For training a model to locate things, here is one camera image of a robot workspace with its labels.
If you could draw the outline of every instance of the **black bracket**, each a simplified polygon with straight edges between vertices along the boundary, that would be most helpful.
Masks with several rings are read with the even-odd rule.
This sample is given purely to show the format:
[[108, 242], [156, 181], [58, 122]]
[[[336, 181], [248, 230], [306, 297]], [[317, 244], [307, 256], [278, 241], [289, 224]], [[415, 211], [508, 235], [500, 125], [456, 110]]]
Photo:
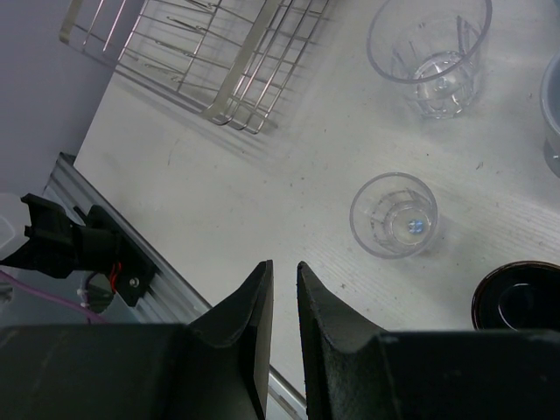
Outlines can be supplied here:
[[101, 206], [92, 206], [84, 222], [88, 228], [106, 229], [119, 237], [115, 262], [122, 265], [122, 270], [115, 288], [128, 306], [135, 306], [150, 287], [155, 264]]

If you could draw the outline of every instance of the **red wire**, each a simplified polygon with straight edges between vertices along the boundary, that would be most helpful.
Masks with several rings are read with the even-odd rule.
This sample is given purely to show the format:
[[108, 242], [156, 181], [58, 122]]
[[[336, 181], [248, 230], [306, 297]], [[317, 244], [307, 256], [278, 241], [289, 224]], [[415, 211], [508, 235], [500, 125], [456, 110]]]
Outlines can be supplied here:
[[116, 287], [115, 287], [116, 278], [118, 277], [119, 274], [121, 274], [122, 270], [123, 270], [123, 265], [121, 264], [121, 262], [116, 262], [115, 264], [113, 264], [113, 268], [111, 269], [111, 272], [108, 275], [108, 280], [111, 284], [111, 290], [113, 291], [113, 293], [116, 293]]

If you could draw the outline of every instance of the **white countertop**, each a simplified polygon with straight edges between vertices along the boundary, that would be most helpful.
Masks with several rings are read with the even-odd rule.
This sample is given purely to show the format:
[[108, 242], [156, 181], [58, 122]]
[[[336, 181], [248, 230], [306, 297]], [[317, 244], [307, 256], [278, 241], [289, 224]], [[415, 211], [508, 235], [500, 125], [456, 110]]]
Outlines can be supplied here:
[[[387, 329], [471, 329], [471, 298], [496, 267], [560, 263], [560, 179], [543, 159], [539, 85], [560, 48], [552, 0], [495, 0], [486, 85], [448, 121], [421, 121], [368, 63], [380, 0], [334, 2], [269, 134], [188, 115], [114, 76], [77, 169], [212, 304], [257, 263], [275, 264], [271, 363], [304, 392], [296, 267]], [[383, 261], [354, 240], [352, 199], [408, 172], [434, 192], [432, 250]]]

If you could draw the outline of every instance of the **metal rod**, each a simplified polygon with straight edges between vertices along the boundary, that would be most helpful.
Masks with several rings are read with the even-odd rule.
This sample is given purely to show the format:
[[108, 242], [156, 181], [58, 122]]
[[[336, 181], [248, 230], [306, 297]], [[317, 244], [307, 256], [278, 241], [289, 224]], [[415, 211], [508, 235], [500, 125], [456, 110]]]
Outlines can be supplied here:
[[[179, 77], [171, 77], [171, 81], [174, 81], [175, 83], [179, 83], [180, 78]], [[210, 90], [212, 92], [218, 92], [219, 89], [215, 88], [215, 87], [209, 87], [209, 86], [203, 86], [203, 85], [199, 85], [197, 83], [191, 83], [190, 81], [182, 81], [181, 84], [186, 85], [186, 86], [191, 86], [193, 88], [199, 88], [199, 89], [205, 89], [205, 90]]]
[[140, 9], [140, 13], [138, 14], [138, 17], [136, 18], [136, 22], [134, 23], [134, 26], [132, 26], [132, 31], [130, 31], [129, 36], [126, 38], [126, 42], [124, 43], [124, 46], [122, 47], [122, 50], [121, 50], [121, 53], [119, 54], [119, 58], [118, 58], [117, 62], [121, 61], [121, 58], [123, 57], [124, 52], [129, 47], [129, 42], [132, 39], [132, 36], [137, 31], [138, 23], [140, 22], [140, 19], [142, 18], [142, 15], [144, 14], [144, 11], [146, 10], [146, 6], [148, 5], [149, 1], [150, 0], [144, 0], [144, 2], [142, 4], [142, 9]]
[[171, 17], [171, 16], [168, 16], [167, 18], [169, 20], [171, 20], [172, 22], [175, 22], [175, 23], [180, 24], [180, 25], [184, 25], [185, 27], [187, 27], [192, 32], [197, 32], [197, 33], [200, 33], [200, 34], [202, 34], [203, 32], [206, 32], [206, 33], [209, 33], [211, 35], [214, 35], [217, 39], [223, 39], [224, 41], [227, 41], [227, 42], [229, 42], [229, 43], [231, 43], [235, 46], [242, 46], [242, 44], [239, 44], [239, 43], [231, 40], [230, 38], [223, 37], [219, 33], [216, 33], [214, 31], [210, 31], [209, 29], [204, 28], [202, 26], [192, 26], [191, 24], [186, 24], [185, 22], [182, 22], [182, 21], [176, 19], [175, 17]]
[[230, 15], [233, 15], [233, 16], [235, 16], [236, 18], [239, 18], [239, 19], [241, 19], [241, 20], [244, 20], [245, 22], [249, 22], [250, 24], [253, 24], [253, 21], [252, 21], [252, 20], [247, 19], [246, 17], [240, 15], [239, 13], [235, 13], [234, 11], [232, 11], [232, 10], [230, 10], [230, 9], [228, 9], [228, 8], [222, 7], [222, 6], [221, 6], [221, 1], [220, 1], [218, 4], [212, 3], [212, 6], [213, 6], [215, 9], [220, 9], [221, 11], [225, 11], [226, 13], [229, 13]]
[[[255, 55], [263, 55], [263, 54], [264, 54], [264, 52], [255, 51]], [[282, 61], [282, 59], [280, 59], [276, 55], [267, 55], [267, 58], [268, 59], [273, 59], [273, 60], [276, 60], [276, 61], [278, 61], [278, 60]], [[288, 61], [287, 59], [285, 59], [283, 62], [284, 62], [284, 64], [290, 64], [292, 66], [296, 64], [295, 61]]]
[[[277, 15], [277, 13], [278, 13], [279, 10], [280, 10], [280, 8], [278, 8], [278, 10], [276, 10], [275, 16], [272, 18], [272, 21], [274, 21], [274, 19], [276, 18], [276, 15]], [[282, 18], [280, 19], [280, 22], [278, 23], [278, 29], [282, 27], [282, 24], [284, 23], [284, 21], [285, 21], [285, 19], [286, 19], [287, 16], [288, 16], [288, 12], [286, 11], [286, 12], [283, 14]], [[257, 65], [256, 65], [256, 69], [255, 69], [255, 71], [253, 72], [253, 75], [250, 77], [249, 82], [247, 83], [247, 85], [245, 86], [245, 88], [243, 89], [243, 91], [241, 92], [241, 97], [239, 98], [239, 101], [240, 101], [240, 102], [245, 98], [245, 95], [246, 95], [247, 92], [249, 91], [249, 88], [250, 88], [250, 86], [251, 86], [252, 83], [253, 83], [253, 79], [256, 77], [256, 73], [260, 70], [261, 66], [263, 65], [264, 59], [266, 58], [266, 54], [269, 53], [270, 48], [272, 47], [272, 44], [274, 43], [274, 41], [275, 41], [276, 38], [277, 38], [277, 35], [278, 35], [277, 32], [274, 32], [274, 33], [272, 34], [272, 37], [271, 37], [271, 39], [270, 39], [270, 41], [269, 41], [269, 44], [267, 45], [266, 49], [264, 50], [264, 54], [263, 54], [262, 57], [258, 60], [258, 63], [257, 63]], [[237, 109], [239, 108], [239, 103], [240, 103], [240, 102], [237, 102], [237, 103], [238, 103], [237, 108], [236, 108], [235, 112], [232, 114], [231, 119], [234, 118], [235, 113], [237, 112]], [[249, 124], [249, 122], [250, 122], [250, 117], [249, 117], [249, 119], [247, 120], [247, 122], [246, 122], [242, 127], [243, 127], [243, 128], [246, 128], [247, 125]]]
[[[278, 13], [279, 13], [279, 12], [280, 12], [280, 7], [278, 7], [278, 9], [276, 9], [276, 12], [274, 13], [274, 16], [273, 16], [272, 19], [270, 20], [271, 22], [274, 22], [274, 21], [276, 20], [276, 18], [277, 18], [277, 16], [278, 16]], [[264, 60], [264, 58], [266, 57], [266, 52], [267, 52], [267, 51], [265, 51], [265, 52], [260, 52], [261, 47], [263, 46], [265, 39], [266, 39], [266, 37], [262, 37], [262, 38], [261, 38], [261, 41], [259, 42], [259, 45], [258, 45], [257, 48], [256, 48], [256, 50], [258, 51], [258, 53], [256, 53], [255, 55], [253, 55], [253, 57], [252, 57], [252, 59], [251, 59], [251, 62], [248, 63], [248, 65], [247, 65], [247, 69], [248, 69], [248, 70], [253, 66], [253, 63], [254, 63], [255, 60], [256, 60], [257, 54], [261, 54], [261, 55], [262, 55], [261, 60]], [[271, 39], [271, 40], [269, 41], [269, 46], [270, 46], [270, 44], [271, 44], [273, 41], [274, 41], [274, 39]], [[239, 88], [242, 86], [242, 83], [243, 83], [243, 82], [244, 82], [243, 79], [240, 79], [240, 80], [239, 80], [239, 82], [237, 83], [237, 86], [236, 86], [235, 89], [234, 89], [233, 96], [236, 96], [236, 95], [237, 95], [237, 92], [239, 91]], [[234, 118], [234, 116], [235, 116], [235, 112], [231, 115], [230, 121], [231, 121], [231, 119]]]
[[115, 31], [116, 24], [118, 24], [119, 19], [121, 18], [121, 14], [123, 13], [124, 5], [126, 4], [126, 2], [127, 0], [122, 0], [121, 8], [116, 13], [115, 22], [113, 22], [113, 26], [111, 26], [111, 31], [108, 33], [107, 41], [105, 41], [105, 45], [103, 46], [104, 53], [107, 50], [107, 46], [109, 45], [109, 42], [111, 42], [111, 38], [113, 38], [113, 32]]
[[89, 26], [89, 28], [87, 28], [86, 37], [84, 38], [84, 42], [82, 44], [83, 48], [86, 48], [86, 44], [88, 43], [89, 40], [89, 35], [91, 34], [91, 31], [94, 29], [95, 21], [99, 17], [99, 12], [103, 7], [103, 3], [105, 3], [105, 0], [100, 0], [99, 5], [97, 6], [97, 10], [95, 11], [94, 14], [94, 19], [91, 21], [91, 25]]
[[261, 114], [260, 112], [257, 112], [258, 109], [262, 109], [263, 111], [266, 110], [266, 108], [261, 108], [258, 105], [252, 105], [248, 102], [242, 102], [242, 101], [238, 101], [238, 104], [240, 107], [247, 109], [248, 111], [250, 111], [252, 116], [258, 116], [259, 118], [266, 120], [266, 115], [265, 114]]
[[184, 0], [184, 1], [186, 1], [187, 3], [190, 3], [190, 4], [194, 4], [195, 6], [198, 6], [198, 7], [200, 7], [201, 9], [207, 9], [207, 10], [209, 10], [210, 8], [213, 7], [213, 5], [210, 4], [210, 3], [208, 3], [208, 4], [203, 4], [203, 3], [201, 3], [201, 2], [197, 2], [196, 0]]
[[272, 28], [272, 27], [268, 27], [268, 28], [266, 28], [266, 31], [267, 32], [278, 32], [280, 35], [284, 35], [286, 38], [294, 39], [296, 41], [304, 41], [305, 42], [305, 41], [309, 40], [306, 37], [300, 37], [298, 35], [294, 35], [294, 34], [289, 33], [289, 32], [279, 31], [277, 28], [275, 29], [275, 28]]
[[180, 8], [180, 9], [184, 10], [184, 11], [196, 11], [196, 12], [198, 12], [198, 13], [212, 13], [212, 12], [211, 12], [210, 10], [208, 10], [208, 9], [204, 9], [204, 10], [202, 10], [202, 9], [194, 9], [194, 8], [192, 8], [192, 7], [187, 7], [187, 6], [184, 6], [184, 5], [182, 5], [182, 4], [175, 4], [175, 3], [171, 3], [171, 2], [166, 2], [165, 0], [153, 0], [153, 1], [154, 1], [154, 2], [158, 2], [158, 3], [161, 3], [161, 4], [168, 4], [168, 5], [170, 5], [170, 6], [178, 7], [178, 8]]
[[[212, 16], [210, 17], [210, 20], [208, 21], [208, 27], [212, 26], [212, 22], [214, 21], [214, 18], [216, 17], [216, 10], [213, 11]], [[194, 47], [194, 50], [192, 51], [192, 53], [194, 55], [197, 55], [200, 51], [200, 48], [202, 47], [202, 43], [204, 42], [204, 40], [207, 37], [207, 32], [204, 32], [202, 34], [202, 37], [199, 40], [199, 43]], [[191, 71], [191, 68], [193, 67], [193, 63], [194, 63], [194, 59], [191, 59], [188, 66], [186, 67], [185, 72], [183, 73], [183, 77], [181, 79], [181, 82], [178, 84], [177, 86], [177, 93], [179, 93], [179, 90], [181, 89], [181, 87], [183, 86], [183, 82], [186, 79], [186, 76], [189, 74], [189, 72]]]
[[[309, 10], [309, 8], [311, 7], [311, 5], [312, 5], [312, 1], [310, 1], [310, 2], [307, 4], [307, 9], [306, 9], [306, 10]], [[290, 41], [288, 41], [288, 45], [286, 46], [286, 48], [284, 49], [282, 55], [280, 56], [280, 58], [281, 58], [282, 60], [284, 59], [284, 57], [286, 56], [286, 54], [287, 54], [288, 51], [290, 50], [291, 44], [294, 42], [294, 39], [295, 39], [295, 37], [296, 37], [296, 34], [298, 33], [299, 28], [301, 27], [302, 23], [304, 22], [304, 19], [305, 19], [306, 16], [307, 16], [307, 15], [306, 15], [306, 12], [305, 12], [305, 13], [302, 14], [301, 18], [299, 19], [299, 22], [297, 23], [296, 29], [294, 30], [294, 35], [293, 35], [293, 37], [290, 39]], [[266, 87], [264, 88], [264, 90], [261, 92], [261, 96], [259, 97], [258, 101], [256, 102], [256, 106], [258, 106], [258, 105], [261, 103], [261, 101], [263, 100], [263, 97], [264, 97], [264, 95], [266, 94], [266, 91], [268, 90], [268, 88], [269, 88], [269, 86], [270, 86], [270, 83], [272, 82], [272, 80], [273, 80], [273, 79], [275, 78], [275, 76], [277, 75], [278, 69], [280, 68], [281, 65], [282, 65], [282, 61], [278, 61], [278, 63], [276, 64], [276, 67], [275, 67], [274, 71], [272, 72], [272, 76], [270, 76], [269, 83], [266, 85]]]
[[170, 24], [169, 22], [165, 22], [164, 20], [156, 19], [155, 17], [142, 15], [142, 18], [151, 20], [153, 22], [158, 22], [159, 24], [162, 24], [162, 25], [170, 26], [171, 28], [180, 29], [181, 31], [196, 32], [196, 31], [192, 31], [192, 30], [189, 30], [187, 28], [184, 28], [183, 26], [176, 26], [175, 24]]
[[205, 59], [203, 57], [200, 57], [198, 55], [195, 55], [193, 52], [190, 52], [188, 50], [184, 50], [183, 48], [179, 48], [178, 46], [172, 45], [172, 44], [167, 44], [164, 41], [160, 41], [158, 39], [152, 38], [148, 35], [144, 35], [147, 39], [152, 39], [156, 44], [158, 44], [159, 46], [164, 46], [166, 48], [169, 48], [170, 50], [176, 51], [177, 53], [181, 53], [186, 55], [187, 57], [191, 57], [194, 60], [199, 60], [202, 61], [203, 63], [208, 63], [208, 64], [212, 64], [214, 66], [220, 67], [220, 68], [225, 68], [225, 69], [229, 69], [229, 66], [226, 66], [225, 64], [221, 64], [218, 63], [217, 61], [212, 61], [210, 59]]
[[[274, 106], [277, 104], [278, 99], [280, 98], [280, 94], [282, 93], [282, 91], [284, 91], [284, 89], [285, 89], [285, 87], [286, 87], [286, 84], [288, 83], [288, 80], [290, 79], [290, 77], [293, 75], [293, 72], [295, 71], [295, 69], [296, 69], [296, 67], [297, 67], [297, 65], [298, 65], [298, 63], [299, 63], [301, 57], [304, 55], [305, 48], [307, 47], [307, 45], [308, 45], [309, 42], [311, 41], [311, 38], [312, 38], [312, 36], [313, 36], [313, 33], [315, 33], [315, 30], [317, 29], [317, 27], [318, 27], [318, 25], [319, 25], [319, 20], [320, 20], [320, 19], [317, 19], [317, 21], [315, 22], [315, 24], [314, 24], [313, 27], [311, 28], [311, 31], [310, 31], [310, 33], [309, 33], [309, 40], [304, 42], [304, 45], [302, 46], [301, 50], [299, 51], [299, 54], [298, 54], [297, 57], [296, 57], [296, 60], [295, 60], [295, 62], [294, 62], [293, 67], [290, 69], [290, 71], [288, 72], [288, 74], [286, 75], [286, 77], [285, 77], [284, 80], [283, 80], [282, 88], [279, 89], [278, 92], [276, 92], [276, 96], [274, 97], [274, 99], [273, 99], [272, 102], [270, 103], [269, 110], [268, 110], [268, 112], [265, 114], [265, 115], [267, 116], [267, 118], [269, 117], [271, 110], [272, 110], [272, 109], [274, 108]], [[260, 122], [258, 128], [256, 129], [256, 132], [260, 131], [260, 129], [263, 127], [265, 121], [266, 121], [266, 120], [262, 120], [262, 121]]]
[[[75, 24], [74, 27], [78, 28], [80, 31], [84, 31], [84, 32], [87, 31], [86, 28], [84, 28], [83, 26], [81, 26], [81, 25], [79, 25], [79, 24]], [[105, 39], [101, 38], [101, 37], [98, 36], [98, 35], [95, 35], [94, 33], [90, 33], [89, 36], [90, 36], [91, 38], [97, 39], [98, 41], [105, 42]]]
[[[167, 67], [167, 68], [169, 68], [169, 70], [172, 71], [172, 72], [176, 72], [177, 74], [182, 74], [182, 72], [181, 72], [180, 70], [177, 70], [175, 67], [169, 66], [168, 64], [165, 64], [164, 62], [159, 61], [158, 59], [154, 59], [153, 57], [150, 57], [149, 55], [146, 55], [146, 54], [144, 54], [143, 52], [135, 51], [135, 50], [133, 50], [133, 49], [131, 49], [131, 48], [129, 48], [128, 51], [131, 51], [131, 52], [133, 52], [134, 54], [136, 54], [136, 55], [138, 55], [138, 56], [140, 56], [140, 57], [143, 57], [143, 58], [145, 58], [145, 59], [147, 59], [147, 60], [151, 60], [151, 61], [153, 61], [154, 63], [158, 63], [158, 64], [159, 64], [160, 66], [162, 66], [162, 67]], [[135, 56], [133, 56], [130, 52], [128, 52], [127, 55], [129, 55], [132, 59], [138, 61], [138, 58], [135, 57]]]
[[[161, 41], [156, 41], [156, 43], [159, 44], [159, 45], [162, 45]], [[134, 54], [137, 54], [137, 55], [139, 55], [139, 56], [141, 56], [141, 57], [146, 58], [147, 60], [154, 61], [154, 62], [158, 63], [160, 66], [167, 67], [168, 69], [165, 69], [165, 68], [162, 68], [162, 67], [159, 67], [159, 66], [154, 66], [154, 65], [149, 64], [149, 63], [144, 63], [143, 65], [144, 65], [145, 67], [154, 68], [154, 69], [159, 69], [159, 68], [161, 68], [162, 72], [165, 72], [165, 73], [183, 74], [183, 72], [181, 72], [180, 70], [178, 70], [178, 69], [176, 69], [176, 68], [174, 68], [174, 67], [172, 67], [172, 66], [169, 66], [169, 65], [165, 64], [165, 63], [162, 62], [162, 61], [159, 61], [159, 60], [157, 60], [157, 59], [154, 59], [153, 57], [150, 57], [149, 55], [143, 54], [143, 53], [138, 52], [138, 51], [135, 51], [135, 50], [130, 50], [130, 51], [132, 51]], [[229, 68], [229, 67], [227, 67], [227, 66], [222, 66], [222, 65], [219, 64], [219, 63], [215, 63], [215, 62], [212, 62], [212, 61], [210, 61], [210, 60], [203, 59], [203, 58], [201, 58], [201, 57], [196, 57], [195, 59], [196, 59], [196, 60], [202, 60], [202, 61], [207, 62], [207, 63], [209, 63], [209, 64], [214, 64], [214, 65], [216, 65], [216, 66], [218, 66], [218, 67], [223, 67], [223, 68], [225, 68], [225, 69], [228, 69], [228, 68]], [[249, 73], [243, 73], [242, 76], [248, 78], [248, 77], [250, 77], [251, 75], [250, 75]], [[184, 84], [184, 85], [200, 86], [200, 85], [195, 85], [195, 84], [192, 84], [192, 83], [187, 83], [187, 82], [184, 82], [184, 81], [180, 81], [180, 78], [178, 78], [178, 77], [173, 77], [172, 80], [173, 80], [174, 82], [176, 82], [176, 83], [181, 83], [181, 84]], [[259, 81], [259, 82], [261, 82], [261, 83], [263, 83], [263, 84], [266, 84], [266, 83], [269, 82], [268, 79], [264, 79], [264, 78], [261, 78], [261, 77], [255, 77], [255, 80], [256, 80], [256, 81]], [[278, 85], [278, 84], [276, 84], [276, 83], [271, 83], [270, 85], [271, 85], [273, 88], [281, 88], [281, 86]], [[219, 90], [219, 89], [214, 89], [214, 88], [210, 88], [210, 87], [202, 87], [202, 88], [204, 88], [204, 89], [210, 89], [210, 90], [216, 90], [216, 91]]]
[[148, 68], [153, 68], [154, 70], [158, 70], [161, 73], [164, 74], [181, 74], [181, 72], [179, 70], [175, 70], [174, 68], [164, 68], [164, 67], [160, 67], [160, 66], [154, 66], [153, 64], [150, 63], [143, 63], [144, 67], [148, 67]]
[[288, 8], [290, 8], [292, 11], [299, 11], [300, 13], [307, 13], [308, 15], [316, 15], [316, 16], [320, 17], [320, 16], [323, 15], [323, 11], [325, 11], [326, 4], [328, 4], [328, 3], [329, 3], [329, 2], [328, 2], [328, 0], [327, 0], [327, 2], [325, 2], [325, 6], [323, 7], [323, 10], [322, 10], [322, 11], [314, 11], [314, 10], [308, 10], [308, 11], [306, 11], [306, 9], [301, 8], [301, 7], [295, 7], [295, 6], [290, 7], [290, 3], [288, 3], [288, 4], [282, 3], [282, 4], [280, 4], [280, 7], [288, 7]]

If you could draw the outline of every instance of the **gray wall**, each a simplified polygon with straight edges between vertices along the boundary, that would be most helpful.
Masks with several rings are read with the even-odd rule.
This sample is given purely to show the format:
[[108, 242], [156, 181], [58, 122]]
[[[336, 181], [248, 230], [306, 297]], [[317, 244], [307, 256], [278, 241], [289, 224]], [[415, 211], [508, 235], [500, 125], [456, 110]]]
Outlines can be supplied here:
[[59, 42], [70, 0], [0, 3], [0, 192], [40, 193], [58, 154], [80, 149], [112, 70]]

